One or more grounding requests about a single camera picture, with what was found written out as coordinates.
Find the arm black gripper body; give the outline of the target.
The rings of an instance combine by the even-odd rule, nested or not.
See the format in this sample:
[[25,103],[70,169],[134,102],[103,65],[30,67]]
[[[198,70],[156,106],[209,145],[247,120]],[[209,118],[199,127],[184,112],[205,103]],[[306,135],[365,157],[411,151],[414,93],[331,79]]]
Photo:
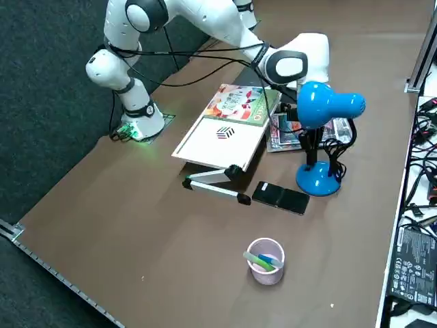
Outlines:
[[287,120],[298,120],[296,104],[281,102],[279,105],[279,113],[285,114]]

